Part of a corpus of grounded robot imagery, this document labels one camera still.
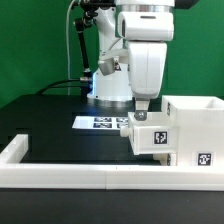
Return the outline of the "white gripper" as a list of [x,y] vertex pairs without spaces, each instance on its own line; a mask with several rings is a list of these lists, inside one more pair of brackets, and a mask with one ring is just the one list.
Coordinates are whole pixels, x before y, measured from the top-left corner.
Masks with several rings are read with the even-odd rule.
[[150,102],[158,97],[165,68],[167,45],[156,42],[129,42],[129,79],[135,100],[134,117],[145,121]]

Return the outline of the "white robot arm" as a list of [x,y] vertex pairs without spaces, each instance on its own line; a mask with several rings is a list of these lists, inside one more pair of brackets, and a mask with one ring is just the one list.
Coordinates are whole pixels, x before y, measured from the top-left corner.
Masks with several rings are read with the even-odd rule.
[[165,68],[167,41],[174,36],[173,9],[190,9],[200,0],[113,0],[120,8],[117,33],[126,46],[108,50],[99,59],[104,75],[112,73],[112,60],[128,64],[135,98],[134,117],[147,119],[151,99],[158,97]]

